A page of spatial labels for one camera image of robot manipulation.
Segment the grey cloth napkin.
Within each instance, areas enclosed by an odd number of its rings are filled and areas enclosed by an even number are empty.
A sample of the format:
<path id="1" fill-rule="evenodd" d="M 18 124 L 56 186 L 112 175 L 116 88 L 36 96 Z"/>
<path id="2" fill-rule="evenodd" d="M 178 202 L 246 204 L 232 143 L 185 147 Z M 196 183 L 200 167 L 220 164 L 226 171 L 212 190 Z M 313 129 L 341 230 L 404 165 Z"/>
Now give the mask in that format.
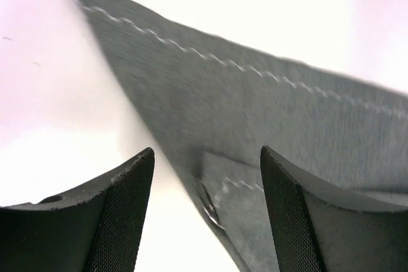
<path id="1" fill-rule="evenodd" d="M 407 207 L 407 98 L 174 23 L 132 0 L 76 0 L 101 51 L 240 271 L 280 271 L 261 149 Z"/>

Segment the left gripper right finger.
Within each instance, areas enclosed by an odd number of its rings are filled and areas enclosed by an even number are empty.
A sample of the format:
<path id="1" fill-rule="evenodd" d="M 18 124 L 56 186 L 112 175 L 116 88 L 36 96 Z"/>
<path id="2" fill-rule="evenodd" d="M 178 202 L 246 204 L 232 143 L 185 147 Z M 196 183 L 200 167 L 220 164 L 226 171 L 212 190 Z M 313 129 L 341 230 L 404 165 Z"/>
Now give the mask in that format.
<path id="1" fill-rule="evenodd" d="M 407 271 L 407 207 L 342 189 L 268 146 L 261 177 L 280 271 Z"/>

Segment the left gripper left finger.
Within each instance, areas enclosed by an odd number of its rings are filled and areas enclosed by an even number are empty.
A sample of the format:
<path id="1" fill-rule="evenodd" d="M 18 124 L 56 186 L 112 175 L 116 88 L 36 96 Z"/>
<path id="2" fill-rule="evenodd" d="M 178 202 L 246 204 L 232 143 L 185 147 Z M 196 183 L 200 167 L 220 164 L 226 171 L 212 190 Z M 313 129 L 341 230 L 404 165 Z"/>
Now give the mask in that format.
<path id="1" fill-rule="evenodd" d="M 1 270 L 133 271 L 154 164 L 146 148 L 39 203 L 1 208 Z"/>

